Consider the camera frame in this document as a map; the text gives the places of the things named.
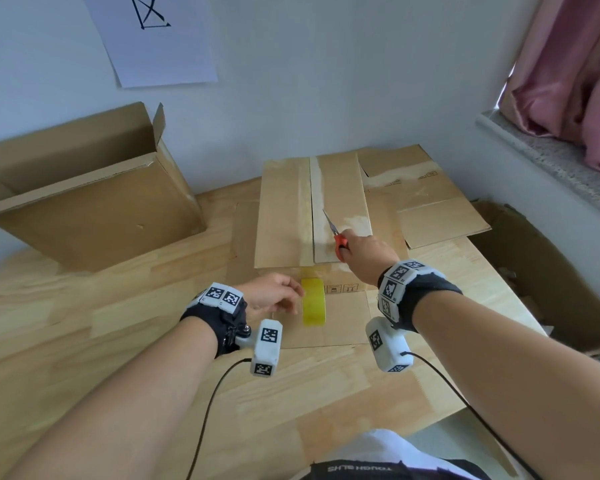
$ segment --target paper on wall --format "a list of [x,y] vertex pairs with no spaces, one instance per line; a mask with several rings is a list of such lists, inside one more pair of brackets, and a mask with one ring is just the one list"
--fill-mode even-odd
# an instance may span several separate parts
[[216,82],[207,0],[84,0],[123,88]]

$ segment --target black wrist strap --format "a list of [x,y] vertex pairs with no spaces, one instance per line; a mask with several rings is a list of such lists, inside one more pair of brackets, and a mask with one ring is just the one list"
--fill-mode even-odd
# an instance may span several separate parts
[[378,309],[392,327],[417,332],[413,311],[422,298],[432,291],[449,290],[462,294],[444,274],[415,259],[400,261],[378,279]]
[[180,320],[197,317],[206,322],[218,341],[216,357],[238,350],[236,334],[247,325],[247,303],[240,291],[213,283],[187,306]]

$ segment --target forearm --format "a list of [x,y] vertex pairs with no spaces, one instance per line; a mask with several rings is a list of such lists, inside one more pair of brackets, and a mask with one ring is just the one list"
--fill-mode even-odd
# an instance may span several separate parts
[[600,478],[600,363],[460,294],[413,323],[463,395],[546,478]]
[[151,477],[216,350],[202,320],[178,323],[58,421],[8,478]]

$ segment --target yellow tape roll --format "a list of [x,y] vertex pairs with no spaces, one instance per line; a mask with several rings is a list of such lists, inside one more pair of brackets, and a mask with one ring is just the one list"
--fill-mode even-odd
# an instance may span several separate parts
[[302,280],[302,288],[304,288],[304,298],[302,300],[303,325],[324,325],[327,318],[324,306],[324,283],[320,278],[305,278]]

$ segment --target cardboard box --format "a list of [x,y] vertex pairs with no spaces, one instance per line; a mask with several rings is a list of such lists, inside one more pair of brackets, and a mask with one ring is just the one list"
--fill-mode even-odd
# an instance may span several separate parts
[[411,249],[480,233],[489,225],[420,145],[358,151],[366,192],[391,195]]
[[[400,258],[407,258],[407,246],[400,233],[398,217],[391,199],[384,194],[371,197],[368,202],[369,218],[374,226],[376,236],[390,243]],[[238,203],[233,217],[233,232],[230,259],[227,265],[225,282],[229,285],[256,278],[264,272],[278,271],[291,274],[296,280],[302,273],[323,272],[323,281],[335,277],[333,272],[327,273],[326,265],[294,268],[254,268],[256,236],[260,229],[258,215],[262,208],[257,201]],[[351,272],[345,273],[351,279]],[[320,327],[306,327],[302,322],[302,307],[297,315],[275,314],[274,318],[284,323],[282,348],[318,347],[332,345],[366,344],[365,325],[371,318],[367,293],[354,293],[341,285],[330,285],[336,290],[327,289],[325,297],[326,323]],[[256,326],[258,321],[250,322]]]
[[492,266],[506,268],[516,292],[530,296],[530,311],[552,338],[578,351],[600,353],[600,298],[561,252],[515,209],[490,201],[474,202],[492,231],[470,237]]
[[67,271],[98,271],[204,231],[138,102],[0,142],[0,227]]
[[322,209],[339,229],[371,234],[356,152],[265,162],[254,267],[261,274],[320,278],[327,294],[366,290],[337,260]]

